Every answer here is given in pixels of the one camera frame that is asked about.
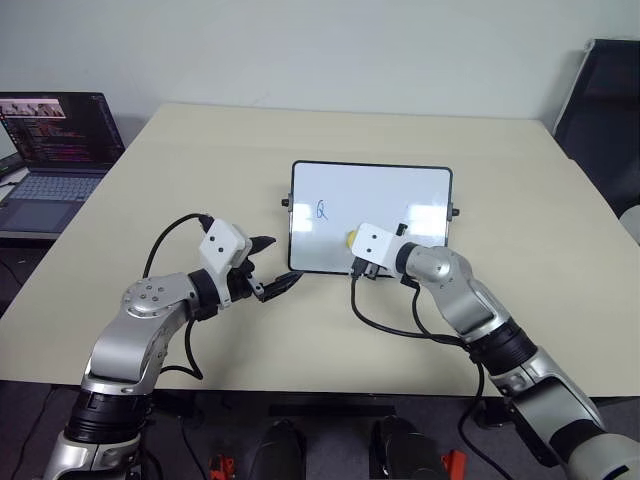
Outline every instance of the laptop screen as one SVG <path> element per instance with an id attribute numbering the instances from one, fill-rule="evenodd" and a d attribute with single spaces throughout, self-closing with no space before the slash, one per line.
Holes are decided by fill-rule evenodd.
<path id="1" fill-rule="evenodd" d="M 0 122 L 30 168 L 108 169 L 124 152 L 101 93 L 0 93 Z"/>

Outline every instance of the black office chair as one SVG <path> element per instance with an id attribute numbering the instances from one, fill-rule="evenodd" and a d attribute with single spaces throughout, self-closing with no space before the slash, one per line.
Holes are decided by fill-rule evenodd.
<path id="1" fill-rule="evenodd" d="M 554 136 L 618 217 L 640 204 L 640 41 L 590 43 Z"/>

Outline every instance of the beige tabletop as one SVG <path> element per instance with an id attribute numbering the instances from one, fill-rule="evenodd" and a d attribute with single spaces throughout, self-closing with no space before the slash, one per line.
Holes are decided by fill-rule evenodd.
<path id="1" fill-rule="evenodd" d="M 295 160 L 440 165 L 461 209 L 450 247 L 529 336 L 590 395 L 640 394 L 640 250 L 578 166 L 528 120 L 163 106 L 99 185 L 0 320 L 0 378 L 79 383 L 94 341 L 141 276 L 159 232 L 208 212 L 278 243 L 255 256 L 269 281 L 287 265 L 280 206 Z M 152 274 L 199 268 L 197 222 L 172 233 Z M 411 291 L 361 281 L 361 310 L 412 328 Z M 420 310 L 448 331 L 428 295 Z M 360 323 L 347 277 L 307 274 L 194 329 L 204 380 L 162 388 L 472 394 L 461 351 Z M 185 363 L 182 332 L 167 362 Z M 495 393 L 490 387 L 489 393 Z"/>

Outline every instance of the yellow sponge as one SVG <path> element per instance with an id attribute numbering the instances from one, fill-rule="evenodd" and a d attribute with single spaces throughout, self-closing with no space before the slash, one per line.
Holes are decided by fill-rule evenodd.
<path id="1" fill-rule="evenodd" d="M 356 239 L 356 231 L 355 230 L 351 230 L 349 233 L 347 233 L 347 247 L 351 248 L 351 245 L 353 245 L 353 241 Z"/>

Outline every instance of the whiteboard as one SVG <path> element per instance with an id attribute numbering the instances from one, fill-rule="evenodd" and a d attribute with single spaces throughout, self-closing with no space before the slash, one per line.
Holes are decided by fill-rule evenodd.
<path id="1" fill-rule="evenodd" d="M 446 245 L 453 173 L 446 167 L 297 161 L 289 198 L 289 268 L 349 273 L 347 235 L 363 222 L 407 241 Z"/>

